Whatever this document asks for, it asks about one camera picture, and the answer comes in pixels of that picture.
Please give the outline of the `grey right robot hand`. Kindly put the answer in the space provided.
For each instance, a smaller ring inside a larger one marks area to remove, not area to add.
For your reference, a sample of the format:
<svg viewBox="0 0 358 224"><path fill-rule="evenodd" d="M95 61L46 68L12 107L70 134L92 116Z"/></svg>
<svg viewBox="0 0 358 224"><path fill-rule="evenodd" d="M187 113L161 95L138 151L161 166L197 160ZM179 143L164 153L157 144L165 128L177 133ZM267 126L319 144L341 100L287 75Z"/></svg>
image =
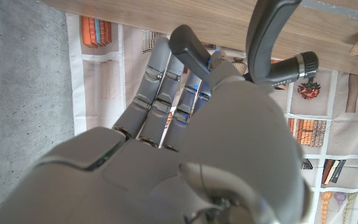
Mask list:
<svg viewBox="0 0 358 224"><path fill-rule="evenodd" d="M0 206L0 223L300 223L310 190L303 153L275 85L309 78L318 57L272 63L247 42L241 75L179 27L157 42L208 85L207 101L168 120L158 80L143 82L111 129L97 127L41 157Z"/></svg>

